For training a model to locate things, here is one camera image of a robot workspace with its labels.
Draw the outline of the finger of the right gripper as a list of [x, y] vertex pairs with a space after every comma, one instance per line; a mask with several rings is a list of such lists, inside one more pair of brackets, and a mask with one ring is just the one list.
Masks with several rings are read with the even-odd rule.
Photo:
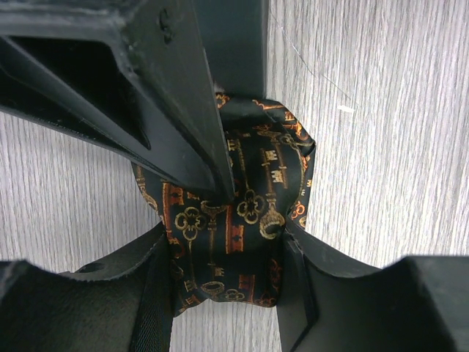
[[3, 1], [1, 110], [234, 196], [191, 1]]
[[269, 2], [203, 0], [193, 4], [216, 86], [224, 92], [263, 98]]

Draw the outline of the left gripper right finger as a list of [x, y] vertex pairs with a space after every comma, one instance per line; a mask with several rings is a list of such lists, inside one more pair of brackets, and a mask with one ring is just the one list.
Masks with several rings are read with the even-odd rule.
[[290, 223], [277, 304], [284, 351], [466, 351], [468, 259], [355, 260]]

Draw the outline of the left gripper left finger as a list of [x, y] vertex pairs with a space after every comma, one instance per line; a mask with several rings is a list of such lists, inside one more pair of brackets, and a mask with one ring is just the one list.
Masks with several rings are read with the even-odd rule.
[[75, 273], [1, 262], [2, 351], [167, 351], [172, 320], [162, 229]]

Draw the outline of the black key-pattern tie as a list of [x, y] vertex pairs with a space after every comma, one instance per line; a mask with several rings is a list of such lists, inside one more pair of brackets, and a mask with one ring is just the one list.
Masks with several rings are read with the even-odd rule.
[[139, 190], [160, 216], [170, 250], [175, 315], [210, 299], [273, 307], [288, 221], [306, 224], [316, 143], [274, 100], [218, 93], [234, 199], [207, 200], [141, 166]]

